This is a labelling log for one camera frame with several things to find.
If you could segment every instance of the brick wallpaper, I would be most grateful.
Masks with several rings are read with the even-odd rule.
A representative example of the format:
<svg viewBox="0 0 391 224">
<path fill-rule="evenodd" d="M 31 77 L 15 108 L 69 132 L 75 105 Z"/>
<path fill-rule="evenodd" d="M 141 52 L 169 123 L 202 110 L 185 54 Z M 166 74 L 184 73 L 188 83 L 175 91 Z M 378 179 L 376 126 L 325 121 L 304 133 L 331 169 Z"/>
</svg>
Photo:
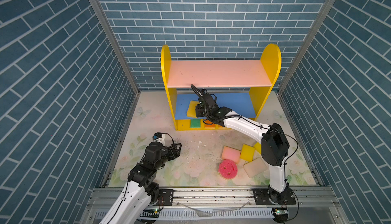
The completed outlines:
<svg viewBox="0 0 391 224">
<path fill-rule="evenodd" d="M 74 223 L 134 92 L 88 0 L 0 0 L 0 223 Z"/>
<path fill-rule="evenodd" d="M 391 0 L 336 0 L 282 97 L 350 223 L 391 217 Z"/>
<path fill-rule="evenodd" d="M 143 90 L 164 90 L 164 44 L 176 60 L 259 59 L 266 45 L 278 44 L 276 88 L 324 1 L 100 0 Z"/>
</svg>

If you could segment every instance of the floral tabletop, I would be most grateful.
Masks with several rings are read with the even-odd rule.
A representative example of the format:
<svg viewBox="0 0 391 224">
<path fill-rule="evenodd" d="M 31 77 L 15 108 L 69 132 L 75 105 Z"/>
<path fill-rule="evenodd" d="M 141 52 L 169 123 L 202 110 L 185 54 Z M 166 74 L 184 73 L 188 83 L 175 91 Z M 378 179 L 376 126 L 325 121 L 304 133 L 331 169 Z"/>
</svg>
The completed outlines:
<svg viewBox="0 0 391 224">
<path fill-rule="evenodd" d="M 274 92 L 267 99 L 258 121 L 264 124 L 278 123 L 284 133 L 293 135 Z M 182 144 L 181 156 L 167 162 L 163 169 L 157 171 L 154 182 L 162 187 L 269 184 L 269 170 L 249 178 L 243 169 L 247 162 L 242 159 L 238 164 L 237 176 L 231 180 L 222 178 L 217 171 L 224 146 L 241 150 L 244 143 L 253 146 L 255 140 L 235 130 L 175 131 L 165 92 L 142 92 L 109 187 L 125 185 L 129 171 L 140 161 L 156 132 L 169 133 L 175 143 Z M 288 141 L 290 155 L 297 145 L 292 139 Z M 261 158 L 261 155 L 255 152 L 255 158 Z M 315 184 L 300 148 L 287 160 L 286 174 L 291 185 Z"/>
</svg>

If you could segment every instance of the pink scrubber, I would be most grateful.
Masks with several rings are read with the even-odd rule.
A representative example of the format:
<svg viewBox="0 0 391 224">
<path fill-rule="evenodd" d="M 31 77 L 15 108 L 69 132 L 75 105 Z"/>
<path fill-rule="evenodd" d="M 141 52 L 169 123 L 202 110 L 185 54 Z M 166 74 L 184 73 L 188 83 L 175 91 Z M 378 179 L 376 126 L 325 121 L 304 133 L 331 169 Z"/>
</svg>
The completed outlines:
<svg viewBox="0 0 391 224">
<path fill-rule="evenodd" d="M 221 158 L 223 160 L 233 160 L 235 163 L 239 163 L 241 156 L 241 151 L 237 149 L 233 149 L 227 146 L 224 146 L 221 154 Z"/>
<path fill-rule="evenodd" d="M 232 179 L 236 177 L 238 167 L 232 160 L 223 160 L 223 162 L 219 164 L 219 173 L 223 178 Z"/>
</svg>

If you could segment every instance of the round pink sponge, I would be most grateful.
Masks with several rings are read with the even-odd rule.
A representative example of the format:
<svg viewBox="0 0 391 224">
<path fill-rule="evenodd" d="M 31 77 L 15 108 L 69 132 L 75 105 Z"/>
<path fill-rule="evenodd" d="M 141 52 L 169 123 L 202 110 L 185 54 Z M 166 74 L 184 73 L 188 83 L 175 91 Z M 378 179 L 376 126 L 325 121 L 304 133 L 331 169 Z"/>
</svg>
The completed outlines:
<svg viewBox="0 0 391 224">
<path fill-rule="evenodd" d="M 223 160 L 222 163 L 219 164 L 219 173 L 223 178 L 232 179 L 236 177 L 238 167 L 232 160 Z"/>
</svg>

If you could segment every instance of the black mounting plate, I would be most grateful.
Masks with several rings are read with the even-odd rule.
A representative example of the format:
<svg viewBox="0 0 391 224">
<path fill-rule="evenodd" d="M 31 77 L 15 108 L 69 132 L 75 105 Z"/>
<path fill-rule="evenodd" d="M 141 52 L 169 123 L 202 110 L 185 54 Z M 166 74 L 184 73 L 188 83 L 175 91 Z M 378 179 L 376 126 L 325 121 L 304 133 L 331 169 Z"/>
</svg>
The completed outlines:
<svg viewBox="0 0 391 224">
<path fill-rule="evenodd" d="M 174 197 L 173 189 L 159 189 L 159 195 L 163 197 L 163 202 L 165 206 L 172 205 L 172 199 Z"/>
<path fill-rule="evenodd" d="M 270 201 L 268 188 L 254 188 L 252 189 L 254 192 L 254 199 L 255 199 L 255 204 L 256 205 L 267 205 L 267 204 L 275 204 Z M 293 195 L 293 191 L 289 189 L 290 195 L 286 199 L 286 204 L 296 204 L 296 199 Z"/>
</svg>

